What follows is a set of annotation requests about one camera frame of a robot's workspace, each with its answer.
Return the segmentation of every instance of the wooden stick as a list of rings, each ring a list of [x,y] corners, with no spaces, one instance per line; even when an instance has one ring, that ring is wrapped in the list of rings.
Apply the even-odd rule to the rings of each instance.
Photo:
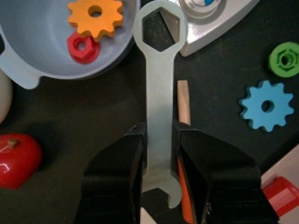
[[[178,81],[179,121],[191,125],[191,105],[189,81]]]
[[[178,81],[178,107],[179,107],[179,121],[182,123],[187,123],[191,125],[191,104],[190,104],[190,89],[187,80]],[[191,196],[189,193],[186,177],[183,173],[183,164],[179,158],[178,158],[178,166],[179,166],[179,177],[182,184],[182,216],[185,218],[185,221],[193,224],[194,217],[193,217]]]

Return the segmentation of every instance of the red apple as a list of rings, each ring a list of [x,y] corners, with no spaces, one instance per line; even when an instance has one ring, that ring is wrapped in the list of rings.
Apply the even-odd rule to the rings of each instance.
[[[42,146],[31,136],[2,135],[0,188],[19,188],[39,168],[42,160]]]

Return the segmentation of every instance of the blue gear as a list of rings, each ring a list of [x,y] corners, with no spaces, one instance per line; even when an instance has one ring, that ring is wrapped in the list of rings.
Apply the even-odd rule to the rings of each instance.
[[[275,125],[285,126],[286,116],[295,112],[289,105],[293,98],[293,94],[285,93],[283,83],[271,86],[270,81],[265,80],[258,87],[249,87],[247,98],[239,103],[245,107],[241,115],[250,120],[250,127],[254,130],[262,127],[270,132]]]

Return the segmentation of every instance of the silver wrench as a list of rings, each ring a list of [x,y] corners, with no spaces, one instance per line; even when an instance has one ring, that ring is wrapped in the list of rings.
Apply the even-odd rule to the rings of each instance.
[[[178,19],[179,41],[163,52],[146,42],[143,22],[163,11]],[[169,207],[182,201],[182,187],[173,172],[174,123],[174,58],[187,39],[187,21],[181,7],[166,0],[155,0],[139,11],[134,28],[135,42],[146,57],[146,107],[147,107],[147,169],[143,192],[161,188],[169,194]]]

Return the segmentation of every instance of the dark tabletop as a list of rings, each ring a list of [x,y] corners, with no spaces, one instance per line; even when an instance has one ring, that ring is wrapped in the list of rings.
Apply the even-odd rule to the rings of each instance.
[[[299,76],[283,79],[267,69],[273,49],[286,41],[299,42],[298,11],[298,0],[261,1],[221,38],[194,55],[175,59],[174,78],[190,82],[191,125],[239,147],[262,172],[298,144]],[[153,19],[153,28],[162,23],[158,20]],[[151,40],[161,44],[171,41]],[[294,94],[294,114],[286,117],[286,126],[270,133],[253,130],[239,116],[246,88],[265,80],[283,82],[285,91]],[[32,135],[43,147],[43,162],[19,190],[0,190],[0,224],[71,224],[90,160],[145,121],[146,58],[135,45],[122,63],[97,78],[42,78],[34,90],[14,85],[14,105],[0,134]],[[145,197],[158,222],[183,223],[179,208],[169,211],[166,202],[159,202],[163,199],[161,193]]]

